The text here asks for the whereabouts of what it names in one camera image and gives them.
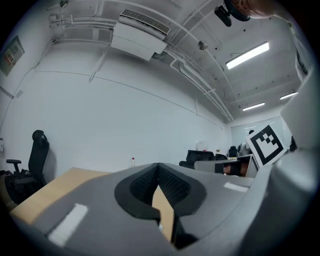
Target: framed sign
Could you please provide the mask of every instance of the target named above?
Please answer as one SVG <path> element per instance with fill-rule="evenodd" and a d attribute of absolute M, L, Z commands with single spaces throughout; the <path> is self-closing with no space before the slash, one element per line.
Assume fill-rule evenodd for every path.
<path fill-rule="evenodd" d="M 287 152 L 284 142 L 281 141 L 280 136 L 270 125 L 251 133 L 245 140 L 254 154 L 259 167 L 273 164 Z"/>
<path fill-rule="evenodd" d="M 0 59 L 0 70 L 5 74 L 7 77 L 14 66 L 17 64 L 17 61 L 21 58 L 21 56 L 25 53 L 19 37 L 16 36 L 4 51 L 1 52 L 1 59 Z"/>

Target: ceiling light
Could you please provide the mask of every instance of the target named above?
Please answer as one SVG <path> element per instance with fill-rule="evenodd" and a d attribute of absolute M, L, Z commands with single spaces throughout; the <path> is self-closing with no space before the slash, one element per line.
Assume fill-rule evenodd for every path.
<path fill-rule="evenodd" d="M 298 92 L 296 91 L 296 92 L 290 93 L 290 94 L 288 94 L 288 95 L 282 96 L 282 97 L 280 98 L 280 100 L 283 100 L 283 99 L 285 99 L 285 98 L 289 98 L 289 97 L 291 97 L 291 96 L 293 96 L 293 95 L 296 95 L 297 93 L 298 93 Z"/>
<path fill-rule="evenodd" d="M 242 109 L 242 111 L 251 110 L 251 109 L 254 109 L 254 108 L 263 106 L 264 104 L 265 104 L 265 103 L 263 102 L 263 103 L 260 103 L 260 104 L 254 105 L 254 106 L 249 106 L 249 107 L 246 107 L 246 108 Z"/>
<path fill-rule="evenodd" d="M 239 64 L 250 60 L 251 58 L 262 54 L 266 51 L 269 50 L 269 43 L 268 42 L 264 42 L 263 44 L 258 45 L 257 47 L 239 55 L 238 57 L 234 58 L 233 60 L 230 60 L 226 63 L 226 66 L 228 67 L 228 69 L 232 69 L 235 66 L 238 66 Z"/>

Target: ceiling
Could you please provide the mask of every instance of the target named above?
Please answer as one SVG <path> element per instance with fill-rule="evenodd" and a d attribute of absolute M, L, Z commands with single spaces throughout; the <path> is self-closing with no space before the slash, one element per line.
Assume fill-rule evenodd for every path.
<path fill-rule="evenodd" d="M 208 43 L 208 54 L 199 50 L 194 38 L 181 30 L 172 21 L 138 6 L 116 1 L 70 0 L 63 10 L 64 16 L 81 18 L 95 17 L 118 20 L 124 9 L 138 11 L 166 24 L 171 28 L 165 39 L 173 49 L 192 59 L 193 66 L 215 89 L 234 118 L 257 114 L 283 104 L 280 97 L 297 90 L 300 80 L 295 69 L 296 48 L 289 25 L 276 17 L 251 19 L 241 22 L 233 17 L 232 26 L 226 27 L 214 14 L 222 0 L 127 0 L 158 11 L 183 25 L 198 40 Z M 56 36 L 62 30 L 53 30 Z M 64 38 L 89 38 L 88 29 L 67 29 Z M 98 40 L 110 40 L 110 33 L 102 31 Z M 270 49 L 228 70 L 226 62 L 263 42 Z M 170 63 L 169 56 L 161 60 Z M 265 102 L 263 107 L 249 111 L 242 108 Z"/>

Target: white tape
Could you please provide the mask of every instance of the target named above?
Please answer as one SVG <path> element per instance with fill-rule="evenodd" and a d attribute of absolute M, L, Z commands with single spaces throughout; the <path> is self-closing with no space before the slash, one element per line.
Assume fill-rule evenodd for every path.
<path fill-rule="evenodd" d="M 236 185 L 236 184 L 232 184 L 230 182 L 227 182 L 226 184 L 224 184 L 224 187 L 226 189 L 235 190 L 235 191 L 239 191 L 239 192 L 243 192 L 243 193 L 246 193 L 248 191 L 248 189 L 249 189 L 246 186 L 239 186 L 239 185 Z"/>
<path fill-rule="evenodd" d="M 72 211 L 70 211 L 60 224 L 48 235 L 48 239 L 57 246 L 64 247 L 87 212 L 87 206 L 75 203 Z"/>

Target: glass wall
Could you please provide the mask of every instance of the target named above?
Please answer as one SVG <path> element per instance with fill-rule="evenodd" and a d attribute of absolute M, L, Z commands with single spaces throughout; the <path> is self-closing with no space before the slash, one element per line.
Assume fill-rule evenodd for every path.
<path fill-rule="evenodd" d="M 285 141 L 283 125 L 282 125 L 280 116 L 278 116 L 278 117 L 260 121 L 260 122 L 254 122 L 254 123 L 249 123 L 245 125 L 231 127 L 232 145 L 238 148 L 238 146 L 241 143 L 246 143 L 246 137 L 249 135 L 250 130 L 254 130 L 254 131 L 261 130 L 267 125 L 271 126 L 271 128 L 275 131 L 275 133 L 279 136 L 279 138 L 283 142 Z"/>

